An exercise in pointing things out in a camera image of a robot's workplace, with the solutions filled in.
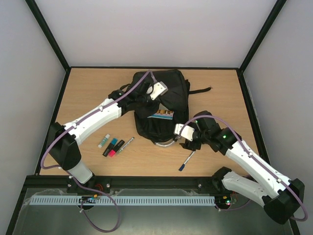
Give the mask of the dog picture book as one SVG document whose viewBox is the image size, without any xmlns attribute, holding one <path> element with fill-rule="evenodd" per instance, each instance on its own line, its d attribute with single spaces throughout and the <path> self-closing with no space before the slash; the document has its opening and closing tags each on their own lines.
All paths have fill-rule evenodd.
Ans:
<svg viewBox="0 0 313 235">
<path fill-rule="evenodd" d="M 158 110 L 156 113 L 148 116 L 148 118 L 158 118 L 158 119 L 168 119 L 172 120 L 174 116 L 174 111 L 170 110 Z"/>
</svg>

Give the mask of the black student backpack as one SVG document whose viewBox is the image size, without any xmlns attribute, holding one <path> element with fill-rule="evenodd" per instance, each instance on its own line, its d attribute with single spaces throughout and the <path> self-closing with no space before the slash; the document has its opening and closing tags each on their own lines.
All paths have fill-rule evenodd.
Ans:
<svg viewBox="0 0 313 235">
<path fill-rule="evenodd" d="M 130 84 L 135 85 L 144 74 L 143 71 L 135 73 Z M 137 133 L 155 145 L 168 147 L 177 141 L 174 134 L 175 125 L 186 123 L 189 119 L 189 95 L 208 92 L 212 88 L 190 90 L 190 82 L 179 70 L 153 71 L 148 73 L 143 80 L 143 82 L 149 83 L 161 81 L 168 87 L 168 91 L 157 98 L 158 104 L 153 107 L 135 108 L 133 111 Z M 120 89 L 126 88 L 128 91 L 130 84 L 124 85 Z M 173 119 L 148 118 L 158 110 L 174 111 Z"/>
</svg>

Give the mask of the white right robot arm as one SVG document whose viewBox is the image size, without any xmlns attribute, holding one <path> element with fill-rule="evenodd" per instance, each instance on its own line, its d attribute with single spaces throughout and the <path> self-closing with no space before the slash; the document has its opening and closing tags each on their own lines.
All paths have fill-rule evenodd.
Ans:
<svg viewBox="0 0 313 235">
<path fill-rule="evenodd" d="M 217 191 L 231 190 L 245 196 L 279 224 L 285 224 L 289 219 L 299 222 L 308 219 L 303 204 L 303 182 L 292 180 L 270 166 L 223 119 L 203 111 L 185 124 L 176 124 L 174 134 L 190 142 L 208 144 L 214 152 L 227 156 L 252 177 L 249 180 L 231 169 L 221 169 L 213 180 Z"/>
</svg>

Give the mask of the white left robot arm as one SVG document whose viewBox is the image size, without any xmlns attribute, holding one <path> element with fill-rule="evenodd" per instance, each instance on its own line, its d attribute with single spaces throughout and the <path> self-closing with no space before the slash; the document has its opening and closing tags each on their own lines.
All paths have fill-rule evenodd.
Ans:
<svg viewBox="0 0 313 235">
<path fill-rule="evenodd" d="M 44 161 L 50 155 L 55 167 L 66 171 L 81 184 L 94 176 L 82 160 L 79 145 L 105 124 L 138 107 L 145 107 L 167 92 L 163 82 L 137 82 L 127 92 L 115 90 L 91 111 L 64 125 L 56 122 L 48 131 L 48 146 L 41 160 L 41 168 L 47 169 Z"/>
</svg>

